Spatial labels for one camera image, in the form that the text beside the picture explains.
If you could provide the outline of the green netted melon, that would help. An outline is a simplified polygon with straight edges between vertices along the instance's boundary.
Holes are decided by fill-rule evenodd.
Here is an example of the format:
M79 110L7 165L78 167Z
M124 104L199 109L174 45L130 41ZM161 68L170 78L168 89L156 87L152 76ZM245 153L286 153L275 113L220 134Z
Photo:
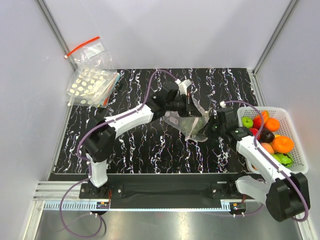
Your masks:
M181 118L181 132L186 135L196 135L206 124L203 117Z

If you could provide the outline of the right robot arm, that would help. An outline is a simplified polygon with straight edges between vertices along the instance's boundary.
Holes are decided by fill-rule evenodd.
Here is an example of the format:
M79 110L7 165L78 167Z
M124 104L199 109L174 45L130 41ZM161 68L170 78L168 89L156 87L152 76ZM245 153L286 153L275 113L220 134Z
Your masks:
M307 177L290 171L274 159L248 128L239 126L232 108L219 108L217 115L211 116L199 133L207 138L221 137L263 177L263 181L258 181L246 173L238 174L238 178L227 185L230 197L247 195L255 199L265 205L278 222L290 218L299 222L308 219L311 204Z

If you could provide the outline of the pink zipper clear bag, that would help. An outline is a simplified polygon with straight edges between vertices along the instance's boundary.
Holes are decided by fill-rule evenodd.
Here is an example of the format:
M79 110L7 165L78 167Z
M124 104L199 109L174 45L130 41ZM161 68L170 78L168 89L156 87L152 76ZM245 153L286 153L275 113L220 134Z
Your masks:
M183 116L182 111L167 111L162 117L164 122L180 131L186 140L205 142L206 137L201 130L209 122L210 110L205 110L193 96L190 98L191 111Z

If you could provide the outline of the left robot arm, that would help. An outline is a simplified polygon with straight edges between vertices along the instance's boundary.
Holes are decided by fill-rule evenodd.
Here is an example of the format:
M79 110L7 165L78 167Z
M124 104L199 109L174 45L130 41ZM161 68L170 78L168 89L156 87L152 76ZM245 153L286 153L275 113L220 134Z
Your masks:
M95 126L82 138L79 146L84 147L84 160L89 167L88 183L95 197L103 198L108 193L107 161L120 135L156 121L169 112L176 112L182 118L202 116L192 99L191 85L189 79L166 82L135 108L104 120L94 120Z

